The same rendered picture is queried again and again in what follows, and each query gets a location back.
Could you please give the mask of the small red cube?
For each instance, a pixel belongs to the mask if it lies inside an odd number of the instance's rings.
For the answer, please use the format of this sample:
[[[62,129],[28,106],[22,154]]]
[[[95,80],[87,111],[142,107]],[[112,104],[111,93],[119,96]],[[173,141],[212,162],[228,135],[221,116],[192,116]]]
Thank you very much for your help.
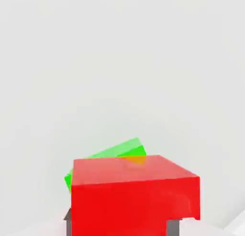
[[[200,218],[200,178],[159,156],[77,159],[72,236],[167,236],[167,221]]]

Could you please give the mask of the small green cube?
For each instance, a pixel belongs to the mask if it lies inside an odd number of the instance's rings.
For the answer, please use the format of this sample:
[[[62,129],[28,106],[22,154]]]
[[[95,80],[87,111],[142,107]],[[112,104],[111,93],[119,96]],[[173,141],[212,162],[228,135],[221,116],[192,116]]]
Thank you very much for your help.
[[[140,156],[143,156],[143,159],[145,159],[146,151],[139,138],[133,138],[83,159],[136,157],[135,161],[140,162]]]

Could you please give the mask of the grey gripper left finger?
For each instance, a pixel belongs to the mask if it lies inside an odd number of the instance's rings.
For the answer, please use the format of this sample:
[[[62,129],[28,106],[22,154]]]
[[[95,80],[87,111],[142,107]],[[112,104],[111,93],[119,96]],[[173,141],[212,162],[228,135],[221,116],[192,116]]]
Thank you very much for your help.
[[[50,219],[33,224],[11,236],[71,236],[71,221],[65,219],[67,211],[58,212]]]

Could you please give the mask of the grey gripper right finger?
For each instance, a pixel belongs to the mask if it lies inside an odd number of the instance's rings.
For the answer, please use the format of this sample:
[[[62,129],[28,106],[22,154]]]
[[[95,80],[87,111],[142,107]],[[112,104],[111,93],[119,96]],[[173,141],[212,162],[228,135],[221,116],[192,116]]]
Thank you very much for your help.
[[[194,218],[167,221],[167,236],[228,236],[228,232]]]

